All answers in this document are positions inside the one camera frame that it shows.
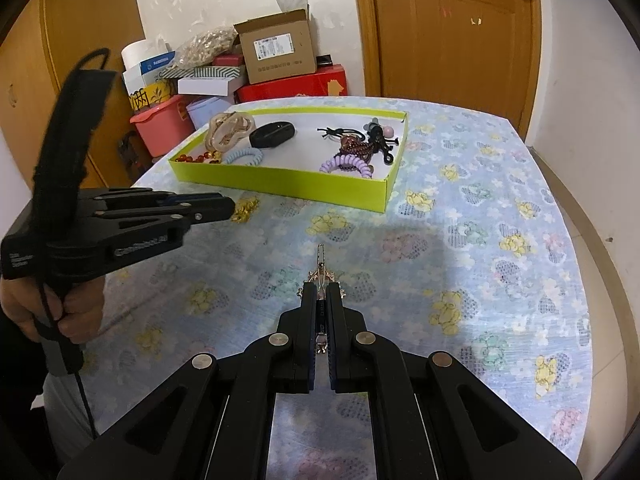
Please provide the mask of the person left hand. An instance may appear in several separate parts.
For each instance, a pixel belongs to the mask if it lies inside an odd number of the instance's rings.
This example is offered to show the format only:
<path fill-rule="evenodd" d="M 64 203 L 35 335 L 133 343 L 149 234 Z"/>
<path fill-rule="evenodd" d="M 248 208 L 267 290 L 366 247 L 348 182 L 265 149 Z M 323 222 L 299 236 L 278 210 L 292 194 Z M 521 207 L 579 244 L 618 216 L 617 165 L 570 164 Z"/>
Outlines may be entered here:
<path fill-rule="evenodd" d="M 105 278 L 78 285 L 64 299 L 49 286 L 44 288 L 51 314 L 61 333 L 74 344 L 85 344 L 96 338 L 103 318 Z M 1 305 L 6 316 L 30 340 L 38 342 L 35 318 L 44 318 L 40 293 L 33 278 L 1 280 Z"/>

